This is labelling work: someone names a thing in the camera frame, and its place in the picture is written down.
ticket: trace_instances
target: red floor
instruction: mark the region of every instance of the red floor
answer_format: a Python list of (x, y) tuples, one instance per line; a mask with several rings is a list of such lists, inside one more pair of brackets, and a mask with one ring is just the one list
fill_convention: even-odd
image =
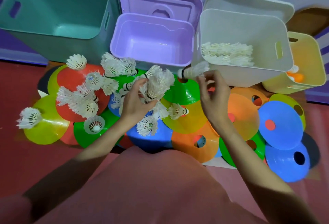
[[(0, 197), (23, 192), (54, 168), (63, 164), (79, 149), (61, 145), (37, 145), (27, 141), (16, 127), (19, 112), (32, 106), (36, 85), (43, 67), (11, 64), (0, 61)], [(304, 179), (290, 186), (311, 207), (323, 223), (329, 223), (329, 107), (309, 105), (309, 122), (313, 138), (321, 150), (321, 161), (313, 170), (314, 179)], [(117, 154), (110, 154), (97, 169), (101, 171)], [(228, 192), (232, 201), (264, 218), (237, 170), (208, 167), (210, 173)]]

